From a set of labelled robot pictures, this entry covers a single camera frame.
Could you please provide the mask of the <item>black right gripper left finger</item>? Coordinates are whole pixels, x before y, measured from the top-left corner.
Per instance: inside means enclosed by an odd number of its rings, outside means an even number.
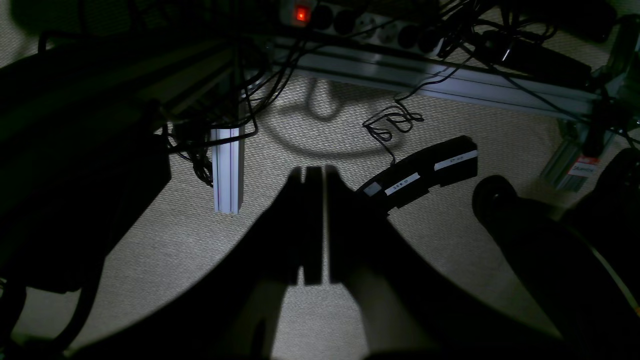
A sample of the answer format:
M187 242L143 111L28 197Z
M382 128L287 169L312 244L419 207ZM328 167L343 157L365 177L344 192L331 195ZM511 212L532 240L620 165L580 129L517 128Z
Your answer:
M179 297L80 350L82 360L267 360L287 289L322 281L323 171L295 167L222 261Z

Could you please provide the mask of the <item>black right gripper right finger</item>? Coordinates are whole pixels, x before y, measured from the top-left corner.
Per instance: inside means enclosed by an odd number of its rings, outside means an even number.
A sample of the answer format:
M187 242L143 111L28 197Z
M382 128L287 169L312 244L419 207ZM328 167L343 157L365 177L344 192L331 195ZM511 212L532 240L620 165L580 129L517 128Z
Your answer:
M327 165L329 277L359 309L368 360L576 360L565 341L442 275Z

